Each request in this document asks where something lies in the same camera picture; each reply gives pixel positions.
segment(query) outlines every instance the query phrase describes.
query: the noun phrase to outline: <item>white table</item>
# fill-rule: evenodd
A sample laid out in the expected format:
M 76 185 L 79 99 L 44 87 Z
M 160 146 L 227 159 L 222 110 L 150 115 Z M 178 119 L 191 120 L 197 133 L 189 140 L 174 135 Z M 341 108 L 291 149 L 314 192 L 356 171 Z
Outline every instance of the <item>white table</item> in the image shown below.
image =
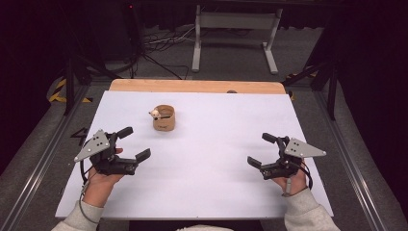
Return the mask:
M 160 104 L 175 109 L 176 126 L 171 132 L 153 129 L 148 112 Z M 261 139 L 265 132 L 305 141 L 288 95 L 106 91 L 88 139 L 98 129 L 111 133 L 127 126 L 133 127 L 134 134 L 117 141 L 117 146 L 124 148 L 121 157 L 133 158 L 145 148 L 150 148 L 152 155 L 134 176 L 125 176 L 115 186 L 103 218 L 283 217 L 286 205 L 281 189 L 263 180 L 246 158 L 251 156 L 263 164 L 278 159 L 277 145 Z M 306 164 L 314 179 L 312 193 L 333 216 L 313 159 L 306 159 Z M 76 165 L 56 217 L 71 212 L 81 185 Z

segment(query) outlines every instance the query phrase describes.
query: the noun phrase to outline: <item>person's left hand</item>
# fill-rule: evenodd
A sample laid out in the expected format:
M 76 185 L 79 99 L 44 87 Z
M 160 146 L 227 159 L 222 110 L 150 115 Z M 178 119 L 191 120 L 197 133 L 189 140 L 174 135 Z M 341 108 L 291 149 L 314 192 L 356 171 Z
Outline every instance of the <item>person's left hand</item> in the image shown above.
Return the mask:
M 116 154 L 123 151 L 123 148 L 117 148 Z M 89 184 L 87 190 L 85 191 L 84 198 L 82 201 L 85 203 L 103 208 L 108 201 L 108 197 L 114 189 L 114 185 L 122 179 L 124 175 L 104 175 L 96 172 L 93 167 L 89 170 L 88 180 Z

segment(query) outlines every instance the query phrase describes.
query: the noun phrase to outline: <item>table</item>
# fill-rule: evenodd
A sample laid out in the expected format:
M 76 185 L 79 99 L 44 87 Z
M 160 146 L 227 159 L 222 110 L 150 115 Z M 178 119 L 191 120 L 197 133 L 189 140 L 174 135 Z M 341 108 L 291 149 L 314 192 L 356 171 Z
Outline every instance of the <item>table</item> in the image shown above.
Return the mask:
M 223 93 L 229 90 L 238 93 Z M 176 111 L 176 127 L 171 132 L 155 131 L 147 113 L 162 103 L 172 105 Z M 227 113 L 218 113 L 222 108 Z M 290 97 L 281 84 L 114 80 L 104 93 L 88 137 L 100 128 L 114 132 L 126 126 L 132 126 L 135 133 L 118 140 L 117 145 L 125 150 L 122 157 L 132 158 L 148 147 L 152 155 L 140 164 L 134 176 L 126 176 L 116 185 L 103 218 L 283 217 L 286 205 L 280 188 L 264 181 L 261 173 L 246 162 L 247 156 L 264 164 L 277 160 L 278 148 L 261 139 L 263 132 L 305 140 Z M 312 193 L 333 216 L 313 159 L 306 159 L 306 164 L 314 178 Z M 81 184 L 76 165 L 56 217 L 69 214 Z

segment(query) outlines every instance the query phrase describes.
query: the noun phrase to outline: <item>silver bracket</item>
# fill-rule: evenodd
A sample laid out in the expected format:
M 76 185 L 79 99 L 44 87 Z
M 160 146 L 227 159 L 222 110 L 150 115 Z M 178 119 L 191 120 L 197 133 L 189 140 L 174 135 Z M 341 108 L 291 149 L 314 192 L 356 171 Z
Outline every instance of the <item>silver bracket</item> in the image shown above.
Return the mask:
M 74 162 L 80 162 L 90 156 L 95 155 L 103 150 L 110 147 L 109 141 L 106 138 L 105 132 L 100 129 L 97 131 L 92 139 L 90 139 L 87 144 L 81 149 L 78 155 L 75 157 Z
M 306 142 L 300 141 L 295 138 L 291 138 L 288 145 L 286 146 L 285 153 L 298 158 L 318 157 L 326 155 L 325 151 L 315 148 L 312 145 L 309 145 Z

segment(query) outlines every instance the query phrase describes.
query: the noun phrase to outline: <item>hand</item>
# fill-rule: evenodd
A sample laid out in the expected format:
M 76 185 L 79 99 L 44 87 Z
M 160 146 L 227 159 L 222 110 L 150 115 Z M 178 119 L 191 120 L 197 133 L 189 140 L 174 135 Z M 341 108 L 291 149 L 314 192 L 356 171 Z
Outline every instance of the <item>hand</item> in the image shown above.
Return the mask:
M 278 178 L 273 178 L 272 180 L 282 188 L 283 193 L 286 192 L 288 178 L 278 177 Z M 302 170 L 298 170 L 297 174 L 291 177 L 291 180 L 292 180 L 292 187 L 291 187 L 291 192 L 289 192 L 290 195 L 295 195 L 297 193 L 300 193 L 306 188 L 306 174 Z
M 117 148 L 116 154 L 123 151 L 123 148 Z M 89 184 L 85 191 L 82 201 L 89 205 L 103 208 L 108 201 L 108 197 L 114 189 L 114 185 L 122 179 L 124 175 L 104 175 L 96 172 L 93 167 L 89 170 L 88 180 Z

